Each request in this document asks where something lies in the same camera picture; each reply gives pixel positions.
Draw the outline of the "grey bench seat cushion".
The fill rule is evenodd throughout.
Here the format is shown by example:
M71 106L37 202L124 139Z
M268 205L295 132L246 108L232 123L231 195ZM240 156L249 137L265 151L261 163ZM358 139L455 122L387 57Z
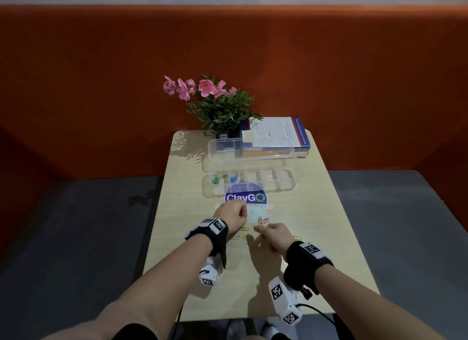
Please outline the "grey bench seat cushion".
M468 232L415 171L329 171L380 292L468 340ZM0 264L0 340L95 318L143 272L163 177L63 182Z

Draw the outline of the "clear plastic bag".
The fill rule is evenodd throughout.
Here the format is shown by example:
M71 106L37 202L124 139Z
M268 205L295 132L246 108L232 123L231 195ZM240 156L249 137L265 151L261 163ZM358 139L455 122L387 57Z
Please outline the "clear plastic bag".
M215 205L214 212L222 203L223 202L220 202ZM247 204L247 210L248 210L247 223L253 223L257 225L259 217L269 217L270 218L269 222L272 222L273 220L273 214L272 214L273 210L267 205Z

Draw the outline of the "round blue sticker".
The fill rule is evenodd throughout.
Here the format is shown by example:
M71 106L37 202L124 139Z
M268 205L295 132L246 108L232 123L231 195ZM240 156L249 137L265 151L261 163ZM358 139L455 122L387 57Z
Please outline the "round blue sticker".
M238 182L231 184L226 190L225 201L239 200L247 204L266 205L268 198L265 190L253 182Z

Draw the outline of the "white shoe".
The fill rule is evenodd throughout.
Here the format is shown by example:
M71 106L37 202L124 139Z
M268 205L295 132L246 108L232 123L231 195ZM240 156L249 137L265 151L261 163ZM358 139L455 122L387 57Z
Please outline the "white shoe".
M223 340L246 340L247 326L243 319L229 319L223 334Z
M266 340L291 340L284 333L280 332L275 325L270 323L263 325L260 336Z

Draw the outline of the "blue and white book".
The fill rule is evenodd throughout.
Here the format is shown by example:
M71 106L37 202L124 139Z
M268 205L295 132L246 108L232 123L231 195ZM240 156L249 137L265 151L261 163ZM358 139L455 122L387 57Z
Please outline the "blue and white book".
M240 124L243 158L305 158L311 143L299 117L249 118Z

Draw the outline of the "person's left forearm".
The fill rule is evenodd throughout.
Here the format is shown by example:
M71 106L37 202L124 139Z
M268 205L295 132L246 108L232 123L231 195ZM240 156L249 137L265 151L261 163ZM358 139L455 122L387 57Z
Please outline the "person's left forearm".
M42 340L111 340L121 328L132 323L145 325L159 340L167 340L212 249L206 235L192 236L132 284L117 301L106 306L96 319Z

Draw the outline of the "pink flower plant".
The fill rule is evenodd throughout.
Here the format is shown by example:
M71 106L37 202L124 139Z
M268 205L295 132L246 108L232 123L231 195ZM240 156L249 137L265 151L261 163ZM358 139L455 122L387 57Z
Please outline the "pink flower plant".
M236 87L227 87L222 79L202 75L199 81L177 80L164 76L162 92L168 96L178 96L186 105L186 112L195 116L201 123L201 130L215 136L234 134L242 123L264 120L252 111L254 96Z

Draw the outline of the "orange upholstered bench backrest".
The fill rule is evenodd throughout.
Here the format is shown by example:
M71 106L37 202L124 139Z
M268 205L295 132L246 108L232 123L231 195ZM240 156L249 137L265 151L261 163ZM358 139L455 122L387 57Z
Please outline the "orange upholstered bench backrest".
M298 116L331 170L419 171L468 231L468 6L0 6L0 257L61 179L161 176L168 76Z

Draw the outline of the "clear plastic organizer box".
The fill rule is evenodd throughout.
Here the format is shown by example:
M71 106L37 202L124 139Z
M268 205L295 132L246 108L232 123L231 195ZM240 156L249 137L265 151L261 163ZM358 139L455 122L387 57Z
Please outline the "clear plastic organizer box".
M267 193L288 192L297 185L299 172L287 163L298 158L283 136L210 140L203 159L202 193L205 198L239 199L266 204Z

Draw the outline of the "person's right hand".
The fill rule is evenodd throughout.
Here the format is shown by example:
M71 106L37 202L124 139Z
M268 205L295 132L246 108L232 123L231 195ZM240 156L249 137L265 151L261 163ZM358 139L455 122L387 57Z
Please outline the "person's right hand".
M283 223L275 224L275 242L274 246L268 244L268 242L261 238L259 234L255 239L255 243L263 250L269 251L274 255L280 255L285 261L287 260L286 255L289 247L296 242L293 235Z

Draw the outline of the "black garment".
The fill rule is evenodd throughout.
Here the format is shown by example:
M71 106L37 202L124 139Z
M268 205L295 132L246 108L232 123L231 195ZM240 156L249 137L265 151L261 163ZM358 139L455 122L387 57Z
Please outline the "black garment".
M132 323L121 328L111 340L159 340L155 332L142 324Z

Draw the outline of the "person's right forearm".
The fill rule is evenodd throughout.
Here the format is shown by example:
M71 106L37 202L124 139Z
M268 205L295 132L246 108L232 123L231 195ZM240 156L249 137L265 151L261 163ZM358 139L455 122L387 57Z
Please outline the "person's right forearm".
M314 284L356 340L446 340L420 319L331 265L316 270Z

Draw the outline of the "person's left hand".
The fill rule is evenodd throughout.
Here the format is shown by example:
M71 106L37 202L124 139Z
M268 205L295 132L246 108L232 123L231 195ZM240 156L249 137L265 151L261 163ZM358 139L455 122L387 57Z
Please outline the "person's left hand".
M234 200L220 204L213 218L219 218L225 222L228 227L228 236L234 236L239 231L234 229Z

